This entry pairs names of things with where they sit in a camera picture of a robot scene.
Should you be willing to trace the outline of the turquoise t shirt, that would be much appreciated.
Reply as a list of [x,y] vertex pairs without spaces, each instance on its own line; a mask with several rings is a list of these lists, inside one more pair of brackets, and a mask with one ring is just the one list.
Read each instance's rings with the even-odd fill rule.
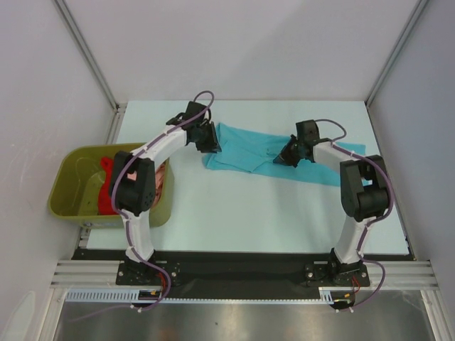
[[336,170],[318,163],[301,160],[295,168],[276,164],[274,159],[289,141],[286,136],[248,131],[224,123],[219,123],[215,130],[221,152],[202,157],[208,170],[237,171],[334,187],[341,184]]

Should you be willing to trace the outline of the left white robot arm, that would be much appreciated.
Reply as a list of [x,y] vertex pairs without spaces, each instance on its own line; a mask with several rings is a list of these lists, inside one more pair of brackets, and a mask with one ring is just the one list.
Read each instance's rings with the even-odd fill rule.
[[140,283],[151,283],[157,272],[164,272],[151,260],[155,248],[149,216],[156,197],[156,170],[188,144],[195,144],[201,153],[221,151],[209,109],[193,116],[180,113],[151,141],[114,156],[109,195],[127,236],[123,273],[133,275]]

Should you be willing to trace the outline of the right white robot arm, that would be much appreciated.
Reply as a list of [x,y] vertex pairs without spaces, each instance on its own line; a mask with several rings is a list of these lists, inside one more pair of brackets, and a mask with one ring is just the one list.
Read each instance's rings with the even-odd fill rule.
[[393,208],[390,181],[381,156],[360,156],[330,139],[298,139],[292,135],[275,157],[282,166],[297,167],[302,160],[317,163],[340,176],[341,205],[346,214],[341,236],[330,251],[326,265],[309,264],[310,286],[347,286],[365,271],[363,249],[370,228]]

